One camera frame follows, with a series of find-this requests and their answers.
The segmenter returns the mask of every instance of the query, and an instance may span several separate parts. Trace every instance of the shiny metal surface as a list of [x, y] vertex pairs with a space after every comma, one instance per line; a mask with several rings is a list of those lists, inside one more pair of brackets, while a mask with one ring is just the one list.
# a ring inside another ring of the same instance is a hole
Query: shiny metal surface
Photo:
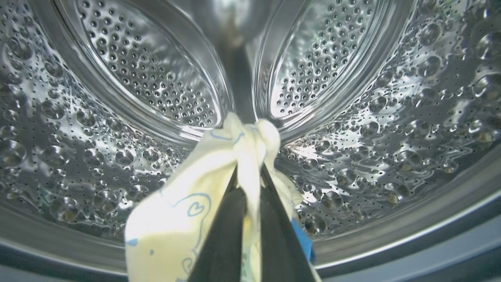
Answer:
[[123, 275], [130, 210], [233, 110], [279, 128], [320, 268], [499, 197], [498, 2], [259, 3], [0, 2], [1, 242]]

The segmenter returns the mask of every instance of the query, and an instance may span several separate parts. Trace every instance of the white cloth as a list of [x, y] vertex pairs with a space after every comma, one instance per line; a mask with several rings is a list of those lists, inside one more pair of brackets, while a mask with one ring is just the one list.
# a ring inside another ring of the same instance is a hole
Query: white cloth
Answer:
[[279, 146], [279, 133], [269, 121], [243, 125], [234, 113], [228, 115], [222, 129], [206, 132], [165, 186], [143, 200], [128, 218], [129, 281], [187, 280], [237, 164], [238, 187], [247, 196], [242, 251], [249, 260], [243, 261], [242, 272], [247, 277], [241, 280], [259, 281], [262, 163], [290, 219], [294, 206], [303, 199], [291, 180], [275, 171]]

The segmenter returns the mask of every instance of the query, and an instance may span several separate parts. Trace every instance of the stainless steel drum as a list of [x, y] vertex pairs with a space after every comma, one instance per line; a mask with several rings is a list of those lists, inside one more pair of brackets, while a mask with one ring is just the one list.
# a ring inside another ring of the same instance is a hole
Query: stainless steel drum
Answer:
[[320, 269], [500, 195], [499, 1], [5, 0], [0, 13], [0, 242], [23, 252], [125, 275], [128, 214], [229, 111], [279, 128], [276, 165], [304, 195]]

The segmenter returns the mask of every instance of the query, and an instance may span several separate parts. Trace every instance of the blue fabric patch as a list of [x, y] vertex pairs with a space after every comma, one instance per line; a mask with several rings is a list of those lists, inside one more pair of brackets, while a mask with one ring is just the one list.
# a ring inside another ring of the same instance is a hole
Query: blue fabric patch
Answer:
[[308, 261], [314, 262], [315, 261], [315, 254], [313, 253], [313, 243], [306, 235], [306, 233], [303, 231], [301, 228], [301, 225], [293, 219], [291, 221], [292, 228], [294, 229], [294, 233], [296, 234], [296, 237], [298, 238], [299, 244], [301, 245], [301, 248], [303, 249], [303, 253], [306, 256], [306, 259]]

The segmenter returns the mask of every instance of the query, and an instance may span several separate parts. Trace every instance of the black tongs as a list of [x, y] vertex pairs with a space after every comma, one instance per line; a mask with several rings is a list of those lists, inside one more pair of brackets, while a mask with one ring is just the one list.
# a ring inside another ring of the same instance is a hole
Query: black tongs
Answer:
[[[261, 178], [264, 183], [261, 187], [261, 281], [315, 282], [265, 165]], [[240, 281], [245, 212], [246, 196], [242, 189], [236, 188], [235, 167], [189, 282]]]

